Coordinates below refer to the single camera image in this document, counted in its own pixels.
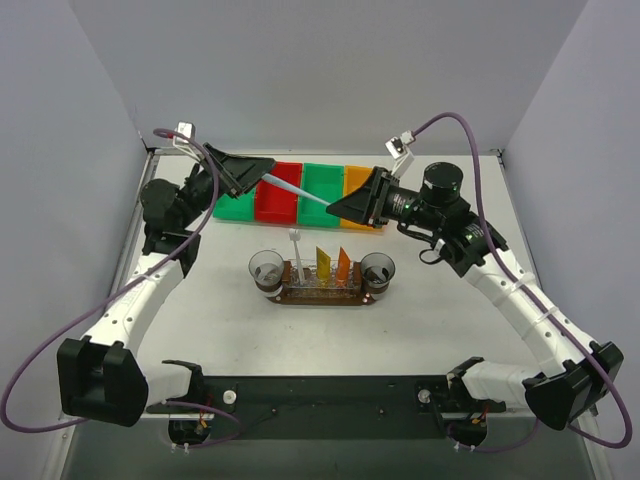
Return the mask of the orange toothpaste tube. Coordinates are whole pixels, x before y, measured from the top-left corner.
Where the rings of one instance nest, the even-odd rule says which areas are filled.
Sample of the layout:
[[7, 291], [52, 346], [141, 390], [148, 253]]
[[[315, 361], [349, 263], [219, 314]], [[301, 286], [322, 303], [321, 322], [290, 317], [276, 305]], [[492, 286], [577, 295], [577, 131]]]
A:
[[320, 285], [327, 285], [331, 278], [331, 257], [320, 247], [316, 248], [316, 278]]
[[338, 286], [346, 286], [351, 270], [351, 260], [343, 247], [339, 250], [335, 281]]

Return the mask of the dark tinted cup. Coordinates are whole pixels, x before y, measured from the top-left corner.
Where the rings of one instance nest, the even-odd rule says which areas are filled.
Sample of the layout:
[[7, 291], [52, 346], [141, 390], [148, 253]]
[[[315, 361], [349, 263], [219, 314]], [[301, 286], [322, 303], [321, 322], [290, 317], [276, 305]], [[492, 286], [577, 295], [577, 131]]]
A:
[[396, 273], [396, 266], [388, 255], [372, 252], [361, 259], [360, 270], [365, 294], [373, 301], [377, 301], [388, 290]]

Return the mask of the white toothbrush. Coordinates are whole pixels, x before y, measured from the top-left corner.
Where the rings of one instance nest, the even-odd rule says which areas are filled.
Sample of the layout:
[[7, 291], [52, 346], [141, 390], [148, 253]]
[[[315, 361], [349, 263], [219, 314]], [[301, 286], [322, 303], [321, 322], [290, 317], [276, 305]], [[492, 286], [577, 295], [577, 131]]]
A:
[[301, 234], [297, 229], [290, 229], [288, 233], [289, 233], [289, 239], [292, 242], [293, 248], [294, 248], [295, 263], [296, 263], [299, 283], [301, 286], [304, 286], [306, 282], [306, 276], [305, 276], [304, 266], [302, 264], [302, 259], [300, 256], [300, 251], [298, 246], [298, 243], [301, 240]]

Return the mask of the clear rack with brown ends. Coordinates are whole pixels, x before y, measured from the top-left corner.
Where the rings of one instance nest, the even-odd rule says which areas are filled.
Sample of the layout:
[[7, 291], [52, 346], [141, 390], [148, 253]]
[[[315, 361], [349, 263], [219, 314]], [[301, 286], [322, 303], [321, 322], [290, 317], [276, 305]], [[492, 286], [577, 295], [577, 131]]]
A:
[[355, 298], [362, 292], [362, 275], [360, 264], [351, 262], [347, 279], [337, 279], [338, 261], [330, 262], [329, 278], [319, 279], [317, 265], [311, 260], [302, 260], [304, 281], [299, 278], [297, 262], [287, 260], [284, 262], [282, 274], [283, 288], [293, 296], [313, 298]]

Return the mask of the clear plastic cup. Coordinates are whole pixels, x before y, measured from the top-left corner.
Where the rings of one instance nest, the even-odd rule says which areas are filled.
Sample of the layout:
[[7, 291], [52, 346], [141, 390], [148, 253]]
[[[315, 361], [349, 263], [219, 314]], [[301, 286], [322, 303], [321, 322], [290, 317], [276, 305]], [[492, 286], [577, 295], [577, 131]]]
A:
[[258, 290], [269, 299], [276, 299], [282, 292], [284, 259], [276, 251], [262, 250], [255, 253], [248, 263], [249, 273]]

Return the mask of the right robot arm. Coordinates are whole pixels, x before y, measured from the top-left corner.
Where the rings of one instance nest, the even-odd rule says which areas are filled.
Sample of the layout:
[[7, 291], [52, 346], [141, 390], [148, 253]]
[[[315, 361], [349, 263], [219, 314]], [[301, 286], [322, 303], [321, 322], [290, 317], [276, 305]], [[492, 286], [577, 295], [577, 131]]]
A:
[[523, 406], [546, 426], [563, 430], [607, 394], [622, 352], [612, 342], [596, 342], [553, 305], [506, 241], [481, 227], [460, 195], [462, 181], [459, 167], [437, 162], [425, 168], [420, 190], [411, 191], [376, 167], [361, 187], [326, 211], [374, 228], [394, 221], [399, 232], [428, 243], [496, 307], [537, 362], [530, 369], [469, 359], [449, 374], [453, 394]]

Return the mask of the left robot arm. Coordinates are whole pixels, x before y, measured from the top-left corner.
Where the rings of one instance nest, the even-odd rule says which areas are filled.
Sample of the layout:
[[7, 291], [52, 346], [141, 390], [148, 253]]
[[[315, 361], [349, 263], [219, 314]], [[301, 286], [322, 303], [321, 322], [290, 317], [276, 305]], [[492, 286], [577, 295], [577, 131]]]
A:
[[210, 144], [203, 152], [214, 172], [196, 165], [182, 185], [154, 178], [142, 187], [145, 240], [133, 274], [81, 338], [66, 339], [58, 348], [65, 414], [130, 427], [152, 405], [171, 400], [189, 412], [204, 402], [199, 365], [143, 364], [137, 353], [160, 308], [196, 261], [202, 229], [194, 221], [208, 220], [212, 203], [221, 197], [253, 190], [276, 161], [228, 154]]

